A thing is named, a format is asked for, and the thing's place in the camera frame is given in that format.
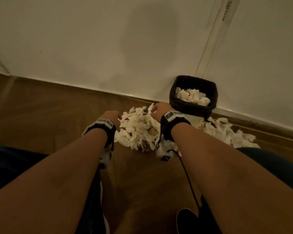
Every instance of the wooden floor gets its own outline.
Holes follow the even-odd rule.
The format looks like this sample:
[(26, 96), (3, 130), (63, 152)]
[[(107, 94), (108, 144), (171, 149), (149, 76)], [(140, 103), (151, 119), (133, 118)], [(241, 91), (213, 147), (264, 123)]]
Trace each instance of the wooden floor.
[[(149, 103), (123, 96), (17, 78), (10, 89), (0, 75), (0, 145), (53, 153), (80, 137), (106, 110), (128, 111)], [(293, 161), (293, 138), (247, 127), (264, 149)], [(162, 162), (155, 153), (131, 151), (116, 143), (108, 169), (101, 171), (103, 210), (111, 233), (176, 233), (175, 217), (197, 212), (177, 157)], [(195, 186), (196, 196), (200, 197)]]

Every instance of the black trash bin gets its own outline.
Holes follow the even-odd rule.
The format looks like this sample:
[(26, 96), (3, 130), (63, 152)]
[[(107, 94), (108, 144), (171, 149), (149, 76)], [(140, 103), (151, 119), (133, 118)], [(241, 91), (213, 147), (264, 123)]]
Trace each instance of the black trash bin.
[[(206, 97), (209, 98), (211, 102), (207, 106), (185, 102), (176, 97), (177, 87), (180, 87), (182, 90), (199, 90), (200, 92), (206, 94)], [(204, 117), (205, 121), (207, 121), (207, 119), (210, 117), (212, 110), (215, 109), (217, 98), (218, 91), (214, 82), (188, 75), (177, 76), (169, 93), (169, 103), (173, 109), (185, 114)]]

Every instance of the black cable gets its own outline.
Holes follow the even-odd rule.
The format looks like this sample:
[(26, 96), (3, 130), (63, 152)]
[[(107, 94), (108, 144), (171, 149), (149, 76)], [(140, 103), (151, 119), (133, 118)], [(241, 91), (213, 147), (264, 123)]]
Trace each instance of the black cable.
[(192, 184), (191, 184), (191, 181), (190, 181), (189, 175), (188, 175), (187, 170), (186, 170), (186, 168), (185, 168), (185, 166), (184, 166), (184, 164), (183, 164), (183, 162), (182, 162), (182, 160), (181, 160), (181, 157), (179, 156), (179, 154), (178, 154), (175, 150), (173, 150), (173, 149), (168, 149), (167, 152), (169, 152), (169, 151), (173, 151), (173, 152), (175, 152), (175, 154), (176, 154), (177, 157), (179, 158), (179, 160), (180, 160), (180, 162), (181, 162), (181, 165), (182, 165), (182, 167), (183, 167), (183, 169), (184, 169), (184, 171), (185, 171), (185, 173), (186, 173), (186, 176), (187, 176), (187, 178), (188, 178), (188, 182), (189, 182), (189, 185), (190, 185), (190, 188), (191, 188), (191, 191), (192, 191), (193, 198), (194, 198), (194, 200), (195, 200), (195, 203), (196, 203), (196, 205), (197, 205), (197, 208), (198, 208), (199, 211), (200, 211), (199, 202), (198, 202), (197, 199), (196, 199), (196, 196), (195, 196), (195, 193), (194, 193), (194, 190), (193, 190), (193, 187), (192, 187)]

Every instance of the forearm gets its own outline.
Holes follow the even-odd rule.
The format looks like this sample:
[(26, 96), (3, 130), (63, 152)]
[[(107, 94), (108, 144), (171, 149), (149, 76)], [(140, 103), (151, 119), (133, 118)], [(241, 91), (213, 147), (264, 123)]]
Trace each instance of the forearm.
[(233, 147), (186, 123), (174, 126), (171, 134), (223, 233), (293, 233), (292, 189)]
[(0, 233), (74, 233), (107, 140), (95, 128), (0, 190)]

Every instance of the wrist strap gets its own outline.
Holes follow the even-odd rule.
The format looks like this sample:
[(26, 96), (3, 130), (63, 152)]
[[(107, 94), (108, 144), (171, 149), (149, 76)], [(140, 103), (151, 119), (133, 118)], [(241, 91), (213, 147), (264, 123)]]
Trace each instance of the wrist strap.
[(191, 125), (191, 123), (185, 118), (184, 114), (179, 111), (169, 111), (165, 113), (160, 119), (160, 136), (163, 134), (165, 140), (174, 142), (171, 130), (180, 122), (185, 122)]
[(116, 131), (116, 126), (113, 122), (106, 119), (98, 119), (94, 123), (92, 123), (90, 126), (88, 126), (85, 131), (82, 133), (82, 135), (87, 134), (90, 130), (94, 128), (101, 128), (105, 130), (107, 133), (107, 142), (104, 146), (104, 148), (107, 148), (110, 144), (112, 144), (112, 147), (114, 147), (114, 135)]

